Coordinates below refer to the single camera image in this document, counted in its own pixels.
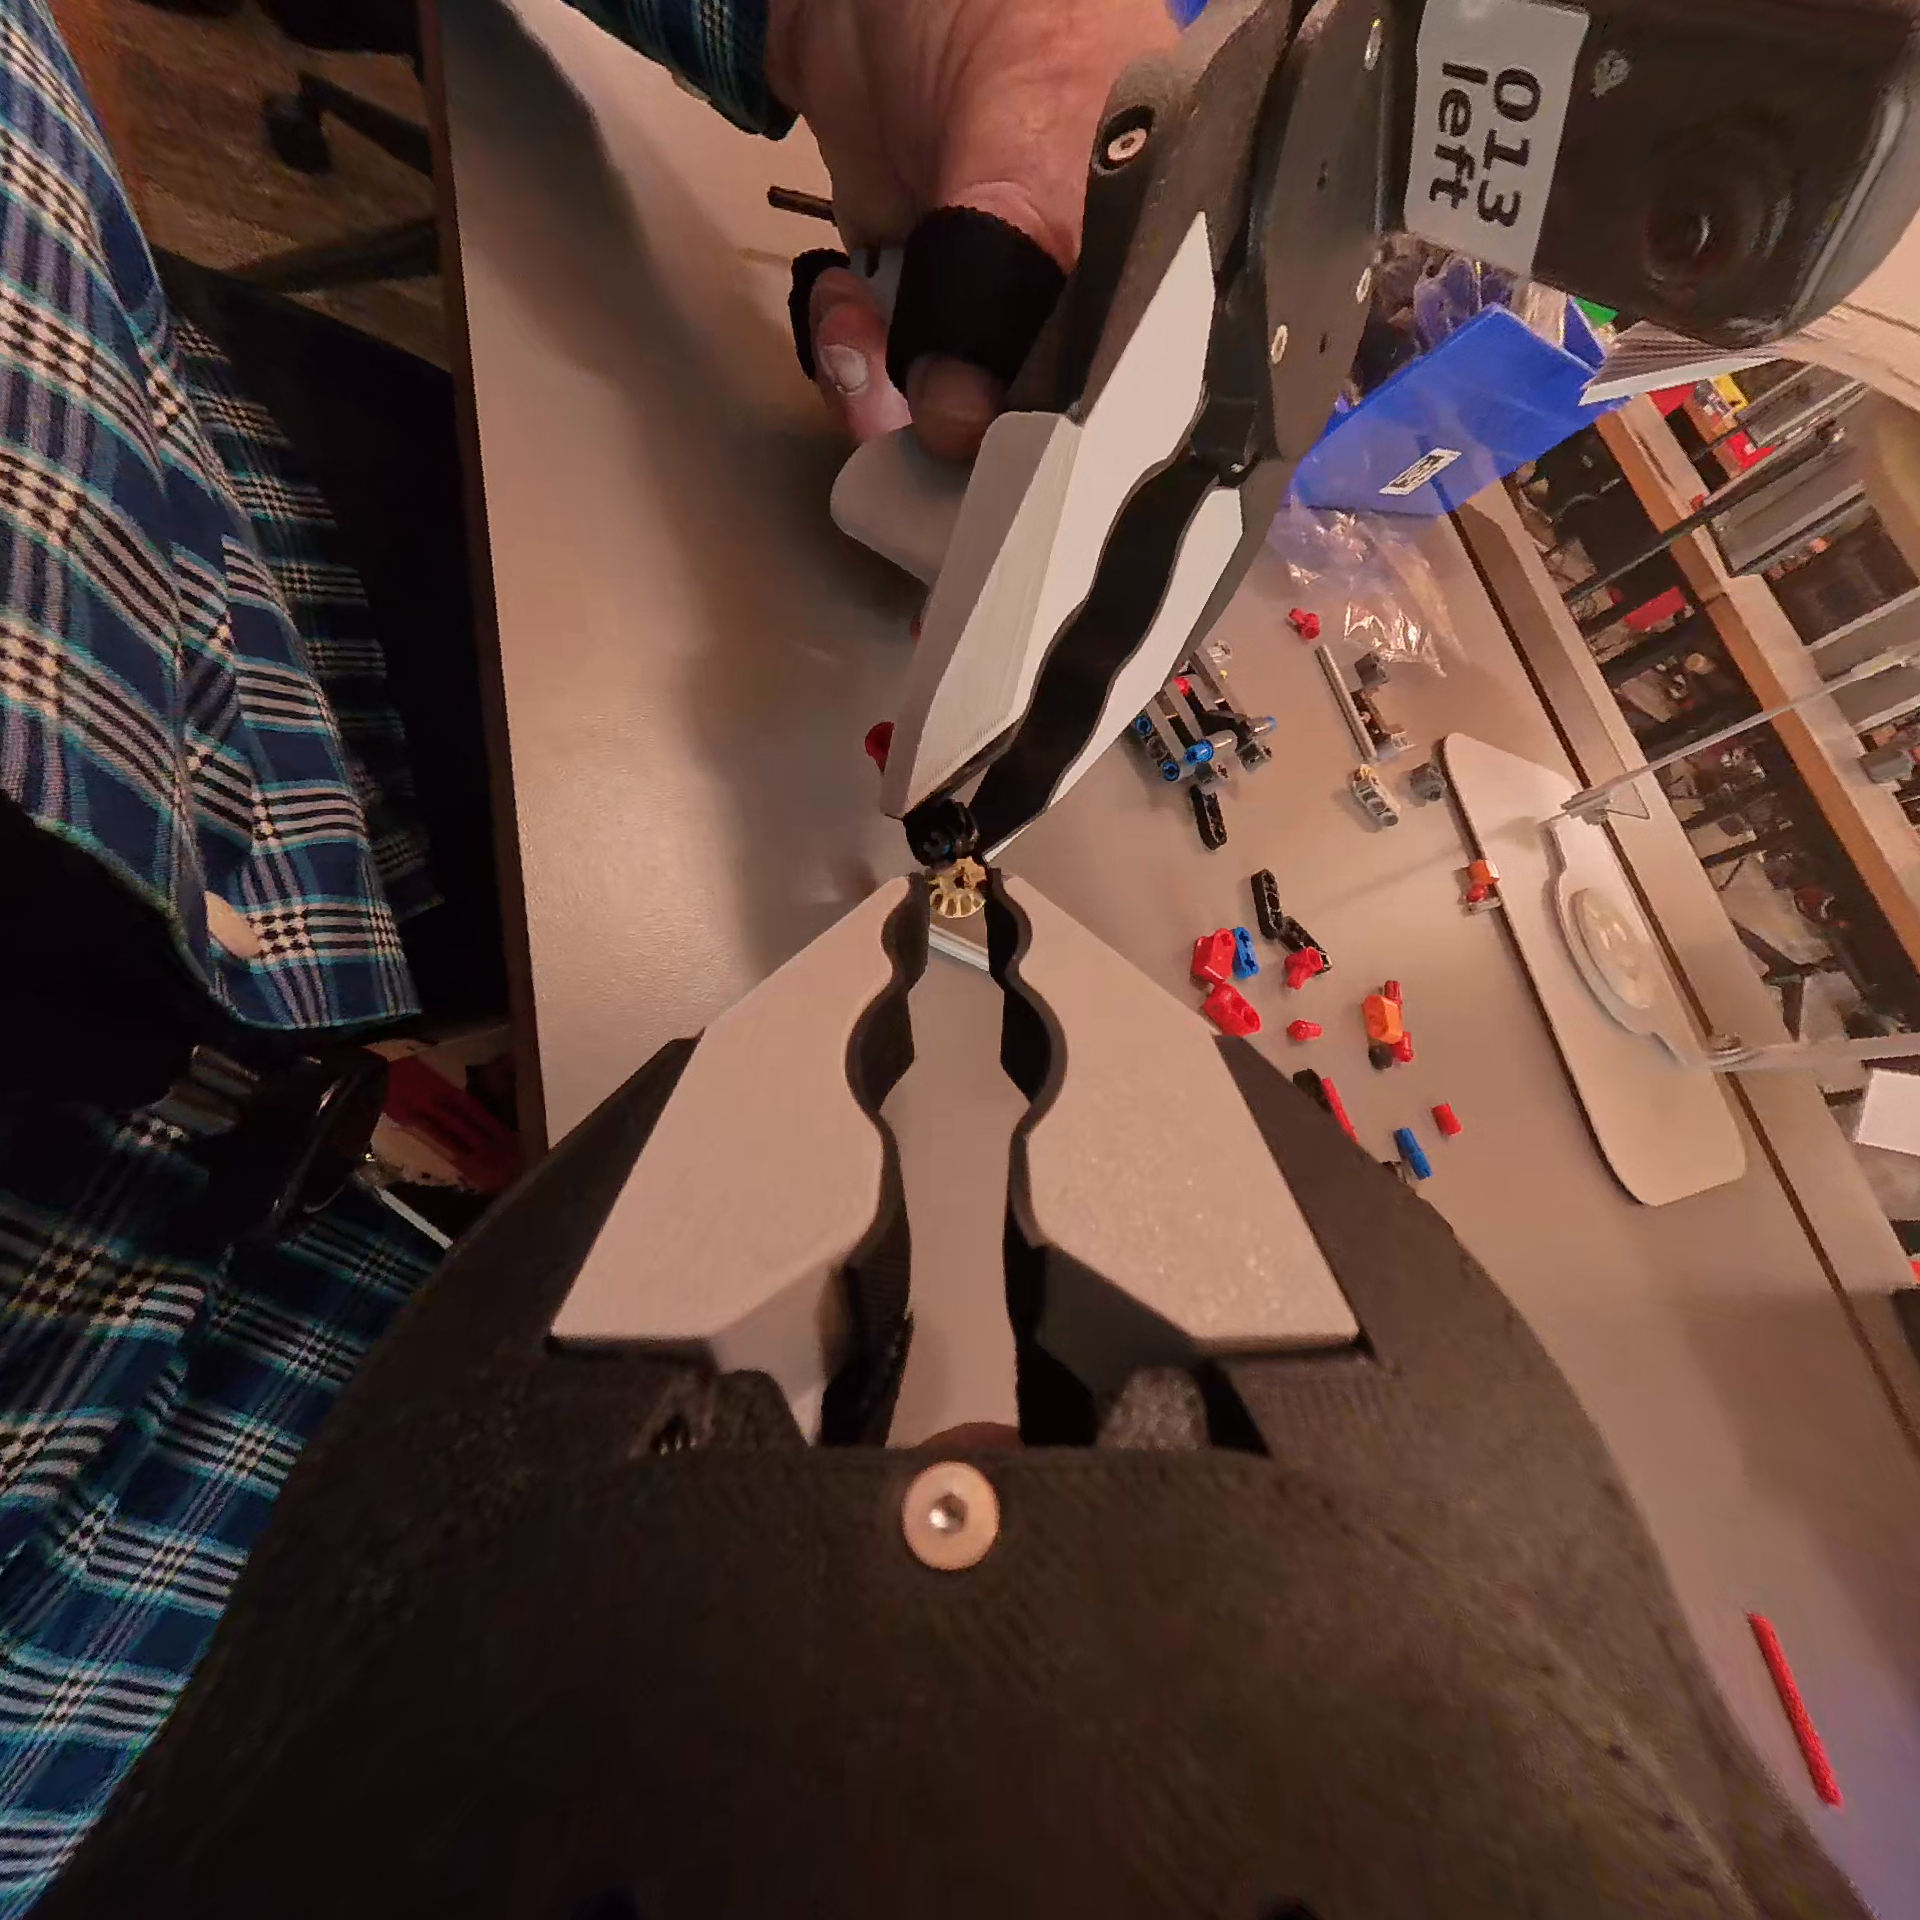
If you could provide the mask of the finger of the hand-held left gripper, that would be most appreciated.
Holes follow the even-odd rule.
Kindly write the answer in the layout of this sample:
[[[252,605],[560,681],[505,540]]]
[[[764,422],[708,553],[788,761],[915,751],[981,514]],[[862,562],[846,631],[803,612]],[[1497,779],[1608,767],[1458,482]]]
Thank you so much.
[[[1242,491],[1188,450],[1145,477],[1070,589],[1033,699],[972,797],[973,854],[996,859],[1104,754],[1163,684],[1242,541]]]
[[[1070,589],[1090,586],[1102,538],[1125,498],[1169,460],[1194,450],[1210,396],[1216,262],[1210,217],[1196,212],[1170,246],[1133,242],[1145,302],[1118,350],[1062,412],[1002,415],[977,455],[933,582],[908,674],[881,809],[904,818],[939,795],[972,803],[1010,742]]]

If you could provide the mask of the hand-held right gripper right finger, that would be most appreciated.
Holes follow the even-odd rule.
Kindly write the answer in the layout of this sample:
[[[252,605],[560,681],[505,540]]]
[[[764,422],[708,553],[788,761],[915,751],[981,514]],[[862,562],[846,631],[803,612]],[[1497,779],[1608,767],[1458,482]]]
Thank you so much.
[[[1140,1375],[1250,1447],[1233,1370],[1352,1359],[1363,1329],[1218,1035],[1032,883],[989,870],[1000,1070],[1020,1093],[1002,1231],[1016,1403],[1081,1449]]]

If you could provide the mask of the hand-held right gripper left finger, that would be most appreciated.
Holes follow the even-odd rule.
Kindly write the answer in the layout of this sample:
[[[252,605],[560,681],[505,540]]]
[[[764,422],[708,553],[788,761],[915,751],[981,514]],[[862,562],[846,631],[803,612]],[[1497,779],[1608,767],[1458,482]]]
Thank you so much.
[[[771,1378],[811,1443],[874,1445],[909,1341],[883,1106],[915,1063],[921,885],[888,879],[706,1027],[549,1330]]]

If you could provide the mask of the black bent lego beam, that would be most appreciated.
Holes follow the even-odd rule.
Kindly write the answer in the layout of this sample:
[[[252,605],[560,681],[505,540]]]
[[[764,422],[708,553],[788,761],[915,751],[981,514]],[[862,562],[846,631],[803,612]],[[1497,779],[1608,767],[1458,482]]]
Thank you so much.
[[[1258,930],[1269,943],[1286,954],[1286,967],[1301,972],[1305,964],[1301,955],[1308,955],[1316,962],[1320,973],[1329,973],[1332,964],[1326,948],[1284,909],[1276,874],[1259,868],[1249,877],[1249,887]]]

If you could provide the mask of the long red lego axle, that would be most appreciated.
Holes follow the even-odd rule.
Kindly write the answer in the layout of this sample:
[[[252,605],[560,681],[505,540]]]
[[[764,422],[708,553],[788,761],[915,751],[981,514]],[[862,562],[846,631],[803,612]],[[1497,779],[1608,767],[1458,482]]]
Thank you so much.
[[[1773,1687],[1773,1694],[1780,1703],[1782,1716],[1788,1721],[1788,1730],[1792,1735],[1792,1743],[1797,1756],[1805,1770],[1809,1785],[1825,1809],[1843,1809],[1845,1797],[1834,1770],[1834,1759],[1829,1748],[1817,1730],[1812,1713],[1809,1707],[1809,1698],[1797,1682],[1792,1661],[1788,1658],[1786,1644],[1778,1635],[1773,1621],[1765,1613],[1748,1612],[1744,1613],[1747,1630],[1756,1641],[1757,1654],[1766,1668],[1766,1681]]]

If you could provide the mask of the person's left hand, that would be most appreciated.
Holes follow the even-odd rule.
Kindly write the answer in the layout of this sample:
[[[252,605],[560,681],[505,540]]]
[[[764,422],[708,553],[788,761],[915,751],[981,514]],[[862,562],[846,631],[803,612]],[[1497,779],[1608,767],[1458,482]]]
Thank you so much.
[[[1161,2],[792,2],[771,5],[766,78],[814,133],[852,246],[893,249],[933,211],[973,209],[1070,273],[1113,84],[1178,36]],[[810,287],[808,339],[852,441],[913,425],[964,463],[1002,409],[1003,381],[950,355],[898,387],[888,318],[851,269]]]

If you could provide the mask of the grey technic assembly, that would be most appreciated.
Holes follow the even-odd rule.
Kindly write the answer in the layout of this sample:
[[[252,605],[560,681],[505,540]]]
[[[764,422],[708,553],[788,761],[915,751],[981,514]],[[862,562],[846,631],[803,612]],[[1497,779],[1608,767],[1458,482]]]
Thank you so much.
[[[1165,787],[1211,789],[1273,761],[1276,721],[1240,706],[1233,649],[1200,641],[1126,731],[1148,772]]]

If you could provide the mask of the clear plastic bag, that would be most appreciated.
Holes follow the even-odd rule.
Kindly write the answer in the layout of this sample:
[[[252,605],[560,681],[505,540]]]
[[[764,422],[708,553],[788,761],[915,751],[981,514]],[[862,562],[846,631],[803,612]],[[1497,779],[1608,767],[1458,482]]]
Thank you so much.
[[[1265,543],[1299,607],[1324,617],[1326,644],[1346,659],[1442,676],[1462,659],[1433,565],[1395,519],[1289,500]]]

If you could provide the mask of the white booklet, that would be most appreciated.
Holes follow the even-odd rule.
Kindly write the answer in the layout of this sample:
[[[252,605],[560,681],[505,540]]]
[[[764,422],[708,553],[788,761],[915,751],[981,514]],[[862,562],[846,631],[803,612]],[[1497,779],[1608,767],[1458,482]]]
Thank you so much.
[[[1596,406],[1672,389],[1690,390],[1704,379],[1757,367],[1769,358],[1769,347],[1740,351],[1637,323],[1617,331],[1579,402]]]

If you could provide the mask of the blue plastic bin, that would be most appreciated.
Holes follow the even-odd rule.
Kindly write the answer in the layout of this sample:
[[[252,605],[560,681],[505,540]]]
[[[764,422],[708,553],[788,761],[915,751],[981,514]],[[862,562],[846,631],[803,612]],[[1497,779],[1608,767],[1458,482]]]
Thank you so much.
[[[1465,319],[1336,414],[1286,498],[1316,513],[1430,519],[1577,436],[1604,347],[1579,305],[1554,342],[1505,307]]]

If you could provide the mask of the white stand base board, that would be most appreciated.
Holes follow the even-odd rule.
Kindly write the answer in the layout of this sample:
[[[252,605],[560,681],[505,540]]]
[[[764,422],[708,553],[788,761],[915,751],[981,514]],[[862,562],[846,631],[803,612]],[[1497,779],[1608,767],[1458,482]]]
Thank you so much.
[[[1660,1209],[1740,1185],[1744,1135],[1611,835],[1576,783],[1475,737],[1437,746],[1457,814],[1619,1187]]]

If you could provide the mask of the storage shelves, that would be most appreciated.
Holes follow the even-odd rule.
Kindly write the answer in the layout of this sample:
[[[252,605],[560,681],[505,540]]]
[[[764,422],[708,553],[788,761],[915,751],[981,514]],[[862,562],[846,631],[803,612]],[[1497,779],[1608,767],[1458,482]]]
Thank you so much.
[[[1916,418],[1772,364],[1505,490],[1789,1035],[1916,1033]]]

